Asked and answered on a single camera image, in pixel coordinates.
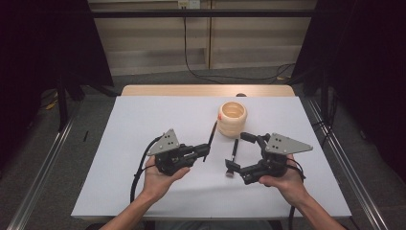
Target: forearm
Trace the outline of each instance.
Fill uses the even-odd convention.
[[[308,195],[294,206],[314,229],[345,229],[311,195]]]
[[[102,229],[133,229],[154,202],[150,197],[139,195],[118,216],[106,223]]]

